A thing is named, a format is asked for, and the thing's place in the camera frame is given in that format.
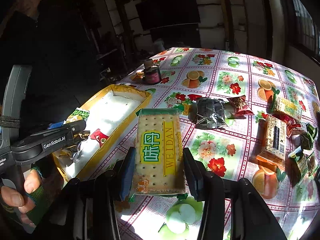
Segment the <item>person's left hand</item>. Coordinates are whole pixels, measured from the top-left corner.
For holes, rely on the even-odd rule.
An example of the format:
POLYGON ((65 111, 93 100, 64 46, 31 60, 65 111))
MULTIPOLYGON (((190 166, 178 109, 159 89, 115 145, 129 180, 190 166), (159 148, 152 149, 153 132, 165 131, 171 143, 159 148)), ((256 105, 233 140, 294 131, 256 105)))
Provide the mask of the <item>person's left hand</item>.
MULTIPOLYGON (((41 177, 35 169, 32 169, 25 179, 24 190, 27 194, 31 194, 35 192, 40 185, 41 177)), ((19 209, 22 223, 27 224, 32 228, 36 227, 36 225, 27 216, 27 212, 31 211, 35 207, 35 203, 30 197, 24 197, 15 189, 7 186, 1 187, 1 197, 5 204, 19 209)))

